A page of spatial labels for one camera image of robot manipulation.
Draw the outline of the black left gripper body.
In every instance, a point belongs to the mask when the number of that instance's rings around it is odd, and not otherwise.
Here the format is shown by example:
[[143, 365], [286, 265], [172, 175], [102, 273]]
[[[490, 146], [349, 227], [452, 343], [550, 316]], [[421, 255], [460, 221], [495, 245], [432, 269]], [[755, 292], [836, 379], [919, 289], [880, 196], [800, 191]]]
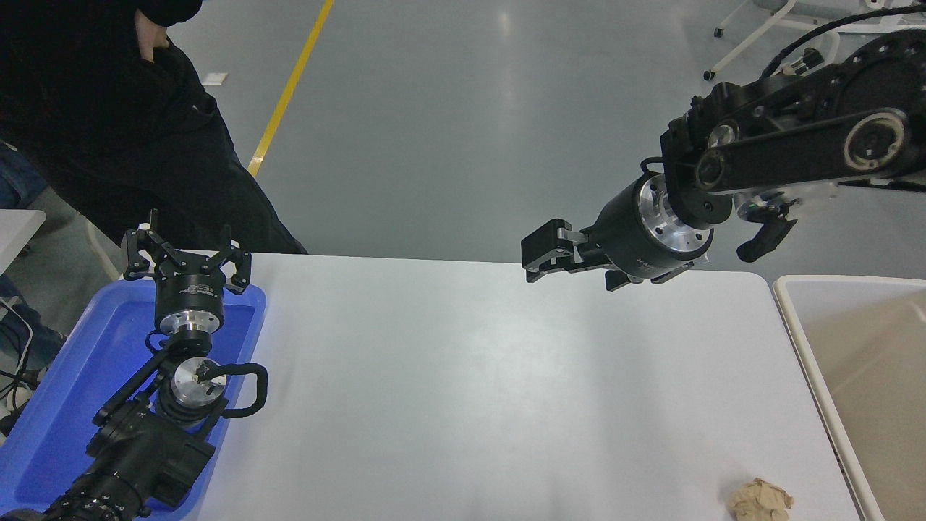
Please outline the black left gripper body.
[[198, 263], [177, 266], [167, 260], [156, 267], [155, 316], [165, 318], [182, 311], [205, 311], [219, 318], [223, 315], [223, 287], [227, 281], [222, 270], [203, 273]]

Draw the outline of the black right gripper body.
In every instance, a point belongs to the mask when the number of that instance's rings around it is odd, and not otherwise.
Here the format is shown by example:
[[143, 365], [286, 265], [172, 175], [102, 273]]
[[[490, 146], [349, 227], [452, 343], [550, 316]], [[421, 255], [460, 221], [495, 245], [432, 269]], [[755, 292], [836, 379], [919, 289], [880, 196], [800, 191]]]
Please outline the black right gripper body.
[[612, 198], [585, 234], [627, 276], [663, 281], [698, 263], [714, 231], [685, 224], [669, 204], [665, 176], [652, 174]]

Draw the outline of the person's hand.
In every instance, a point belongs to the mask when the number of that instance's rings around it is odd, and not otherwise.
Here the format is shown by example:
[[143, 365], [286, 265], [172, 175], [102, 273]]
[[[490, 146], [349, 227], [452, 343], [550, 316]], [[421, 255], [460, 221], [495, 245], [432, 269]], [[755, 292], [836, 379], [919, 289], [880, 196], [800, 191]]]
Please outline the person's hand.
[[155, 62], [155, 52], [171, 46], [166, 27], [149, 19], [141, 9], [135, 11], [135, 32], [141, 59]]

